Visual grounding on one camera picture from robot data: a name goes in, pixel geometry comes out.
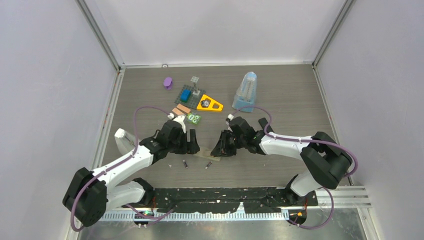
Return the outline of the white remote control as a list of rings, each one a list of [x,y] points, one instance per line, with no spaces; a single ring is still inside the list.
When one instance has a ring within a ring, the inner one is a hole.
[[[197,153],[194,154],[197,157],[208,159],[209,161],[220,161],[221,157],[212,156],[211,150],[208,148],[201,148]]]

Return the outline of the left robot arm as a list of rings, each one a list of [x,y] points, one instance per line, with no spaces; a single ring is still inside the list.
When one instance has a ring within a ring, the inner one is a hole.
[[[121,182],[145,169],[169,153],[194,155],[200,151],[195,129],[187,130],[185,124],[168,120],[154,136],[144,138],[115,161],[88,170],[80,168],[73,176],[62,204],[71,213],[71,226],[76,232],[78,220],[82,227],[97,223],[105,212],[118,207],[138,203],[148,207],[155,197],[155,189],[143,178],[135,178],[127,184]]]

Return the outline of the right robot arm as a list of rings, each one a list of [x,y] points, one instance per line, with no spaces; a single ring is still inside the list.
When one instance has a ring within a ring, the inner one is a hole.
[[[299,205],[307,194],[321,187],[336,189],[354,162],[346,150],[322,131],[295,138],[274,133],[264,117],[258,121],[261,130],[254,130],[240,116],[230,115],[226,121],[228,128],[221,131],[211,156],[232,157],[238,149],[246,149],[252,154],[279,155],[304,162],[307,170],[295,175],[284,188],[291,205]]]

